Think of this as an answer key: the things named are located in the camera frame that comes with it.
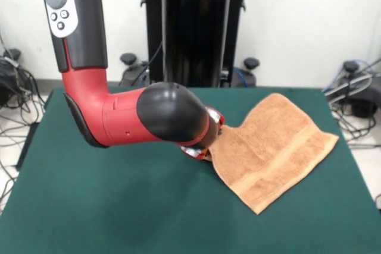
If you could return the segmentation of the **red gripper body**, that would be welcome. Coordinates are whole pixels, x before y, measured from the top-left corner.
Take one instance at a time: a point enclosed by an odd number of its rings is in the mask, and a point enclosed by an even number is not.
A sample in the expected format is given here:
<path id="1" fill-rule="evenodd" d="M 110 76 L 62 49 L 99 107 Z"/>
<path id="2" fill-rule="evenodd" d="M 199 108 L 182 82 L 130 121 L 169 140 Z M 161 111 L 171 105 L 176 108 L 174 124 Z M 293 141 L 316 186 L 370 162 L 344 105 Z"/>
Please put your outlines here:
<path id="1" fill-rule="evenodd" d="M 223 126 L 225 117 L 212 107 L 207 106 L 206 110 L 208 111 L 209 116 L 209 128 L 206 135 L 200 143 L 193 146 L 181 146 L 180 149 L 184 154 L 193 159 L 210 161 L 211 154 L 208 148 L 218 138 L 218 130 Z"/>

